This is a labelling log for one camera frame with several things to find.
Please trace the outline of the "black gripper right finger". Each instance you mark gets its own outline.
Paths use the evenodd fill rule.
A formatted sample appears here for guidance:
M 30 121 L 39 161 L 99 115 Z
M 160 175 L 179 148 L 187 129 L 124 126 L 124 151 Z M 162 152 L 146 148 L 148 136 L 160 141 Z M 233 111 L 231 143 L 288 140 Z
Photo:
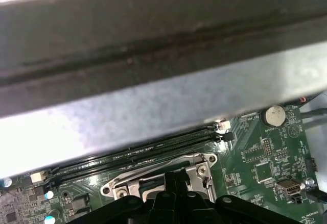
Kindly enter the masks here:
M 178 223 L 291 223 L 291 219 L 232 195 L 216 197 L 212 177 L 176 172 Z

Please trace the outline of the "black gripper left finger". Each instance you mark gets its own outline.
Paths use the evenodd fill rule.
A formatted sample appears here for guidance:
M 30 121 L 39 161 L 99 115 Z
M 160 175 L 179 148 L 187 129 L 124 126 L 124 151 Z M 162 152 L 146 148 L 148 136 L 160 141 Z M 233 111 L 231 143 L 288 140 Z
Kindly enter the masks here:
M 165 174 L 165 188 L 144 202 L 128 195 L 70 223 L 177 223 L 177 174 Z

